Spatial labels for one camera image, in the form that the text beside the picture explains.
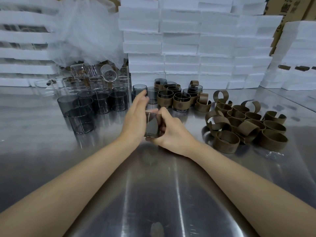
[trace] plastic bag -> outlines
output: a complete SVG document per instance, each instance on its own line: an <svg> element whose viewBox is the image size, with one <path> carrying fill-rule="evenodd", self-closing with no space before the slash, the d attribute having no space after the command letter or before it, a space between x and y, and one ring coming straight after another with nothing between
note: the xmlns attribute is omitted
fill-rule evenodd
<svg viewBox="0 0 316 237"><path fill-rule="evenodd" d="M49 55L62 67L109 60L120 68L124 52L118 27L118 13L108 0L62 0L54 23L46 27L54 35Z"/></svg>

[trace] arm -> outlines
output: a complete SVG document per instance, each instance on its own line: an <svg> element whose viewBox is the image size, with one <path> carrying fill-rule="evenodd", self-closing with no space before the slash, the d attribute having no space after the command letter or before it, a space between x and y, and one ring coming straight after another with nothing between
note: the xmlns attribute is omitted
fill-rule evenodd
<svg viewBox="0 0 316 237"><path fill-rule="evenodd" d="M117 140L2 212L1 236L63 236L93 195L141 142L146 129L145 94L143 91L135 98Z"/></svg>
<svg viewBox="0 0 316 237"><path fill-rule="evenodd" d="M147 140L198 163L261 237L316 236L314 208L197 141L166 109L160 112L165 134Z"/></svg>

